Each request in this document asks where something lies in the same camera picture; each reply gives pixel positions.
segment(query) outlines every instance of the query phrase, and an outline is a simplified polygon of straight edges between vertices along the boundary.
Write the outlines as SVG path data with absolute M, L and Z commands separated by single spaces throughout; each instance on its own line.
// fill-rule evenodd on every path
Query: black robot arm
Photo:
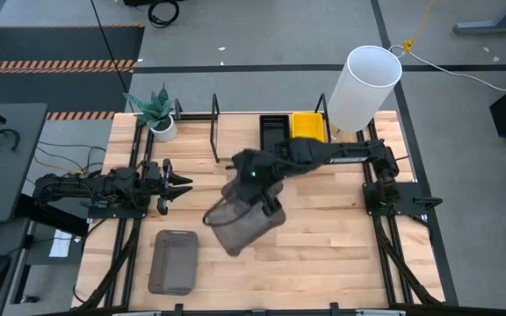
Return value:
M 391 205 L 399 197 L 395 177 L 400 173 L 390 147 L 383 140 L 362 143 L 322 143 L 311 138 L 283 141 L 273 153 L 245 149 L 232 157 L 239 184 L 237 196 L 253 205 L 274 184 L 289 176 L 298 176 L 320 168 L 325 163 L 370 162 L 378 178 L 378 195 Z
M 166 201 L 173 201 L 191 190 L 191 179 L 173 173 L 169 159 L 163 161 L 163 174 L 157 162 L 142 163 L 142 174 L 132 168 L 112 169 L 108 175 L 81 178 L 48 174 L 36 180 L 33 198 L 39 203 L 62 198 L 90 198 L 91 202 L 107 202 L 123 210 L 147 210 L 151 196 L 157 195 L 157 209 L 167 214 Z

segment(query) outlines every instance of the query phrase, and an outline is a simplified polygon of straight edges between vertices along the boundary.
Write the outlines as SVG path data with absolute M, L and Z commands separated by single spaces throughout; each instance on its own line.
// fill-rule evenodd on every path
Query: hazard tape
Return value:
M 0 69 L 0 74 L 65 74 L 65 73 L 108 73 L 115 68 L 72 68 L 72 69 Z M 119 68 L 119 72 L 133 73 L 133 68 Z
M 47 120 L 74 120 L 74 119 L 112 119 L 114 111 L 70 111 L 50 112 L 46 115 Z
M 116 60 L 121 72 L 133 72 L 134 61 Z M 116 71 L 112 60 L 0 61 L 0 74 L 78 73 Z
M 145 25 L 103 25 L 103 27 L 146 27 Z M 99 25 L 0 25 L 2 28 L 99 28 Z

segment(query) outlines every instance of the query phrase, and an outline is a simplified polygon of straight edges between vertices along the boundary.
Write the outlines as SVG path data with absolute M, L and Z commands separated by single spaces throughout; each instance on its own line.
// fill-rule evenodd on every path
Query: potted plant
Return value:
M 147 124 L 159 141 L 170 141 L 175 138 L 177 127 L 175 126 L 175 120 L 170 115 L 175 100 L 169 100 L 165 84 L 159 94 L 151 92 L 151 101 L 149 102 L 142 101 L 127 93 L 123 93 L 123 95 L 128 102 L 140 108 L 142 114 L 136 115 L 138 120 Z

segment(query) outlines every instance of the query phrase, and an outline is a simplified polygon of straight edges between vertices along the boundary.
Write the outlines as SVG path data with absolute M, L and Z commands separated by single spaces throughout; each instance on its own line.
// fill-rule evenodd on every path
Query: black floor mat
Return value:
M 114 59 L 122 62 L 121 76 L 128 90 L 143 30 L 140 26 L 104 29 Z M 97 118 L 108 119 L 109 112 L 123 112 L 126 105 L 110 59 L 98 27 L 0 27 L 0 104 L 45 103 L 49 112 L 68 114 L 49 118 L 84 118 L 69 114 L 103 112 L 107 114 Z
M 125 83 L 132 79 L 122 76 Z M 0 74 L 0 104 L 45 103 L 49 112 L 123 112 L 122 91 L 115 72 Z
M 138 58 L 144 27 L 107 26 L 116 60 Z M 0 61 L 111 59 L 98 27 L 0 27 Z

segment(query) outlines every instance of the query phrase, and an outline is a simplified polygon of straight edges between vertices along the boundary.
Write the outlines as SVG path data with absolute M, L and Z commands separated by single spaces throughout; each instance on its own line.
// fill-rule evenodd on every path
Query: white cable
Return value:
M 392 52 L 392 48 L 394 48 L 394 47 L 395 47 L 395 48 L 401 48 L 401 49 L 403 50 L 403 47 L 402 47 L 402 46 L 400 46 L 400 45 L 392 45 L 392 46 L 390 47 L 390 49 L 388 49 L 388 50 L 389 50 L 390 52 Z M 504 89 L 504 88 L 499 88 L 499 87 L 497 87 L 497 86 L 494 86 L 493 84 L 488 83 L 488 82 L 485 82 L 485 81 L 481 80 L 480 78 L 476 78 L 476 77 L 474 77 L 473 75 L 466 75 L 466 74 L 460 74 L 460 73 L 451 72 L 451 71 L 449 71 L 449 70 L 446 70 L 446 69 L 444 69 L 444 68 L 441 68 L 441 67 L 439 67 L 439 66 L 437 66 L 437 65 L 433 64 L 432 62 L 426 61 L 426 60 L 424 60 L 423 58 L 421 58 L 421 57 L 419 57 L 419 56 L 417 56 L 417 55 L 415 55 L 415 54 L 413 54 L 413 53 L 411 53 L 411 52 L 409 52 L 409 54 L 410 54 L 411 56 L 413 56 L 413 58 L 417 59 L 418 61 L 420 61 L 420 62 L 422 62 L 422 63 L 424 63 L 424 64 L 427 64 L 427 65 L 429 65 L 429 66 L 432 66 L 432 67 L 434 67 L 434 68 L 436 68 L 436 69 L 438 69 L 438 70 L 440 70 L 440 71 L 443 71 L 443 72 L 445 72 L 445 73 L 446 73 L 446 74 L 448 74 L 448 75 L 463 76 L 463 77 L 466 77 L 466 78 L 470 78 L 470 79 L 475 80 L 475 81 L 476 81 L 476 82 L 478 82 L 478 83 L 483 83 L 483 84 L 487 85 L 489 88 L 492 88 L 492 89 L 495 89 L 495 90 L 499 90 L 499 91 L 504 91 L 504 92 L 506 92 L 506 89 Z M 404 51 L 401 55 L 396 56 L 396 57 L 397 57 L 397 58 L 400 58 L 400 57 L 402 57 L 402 56 L 404 56 L 404 55 L 405 55 L 405 51 Z

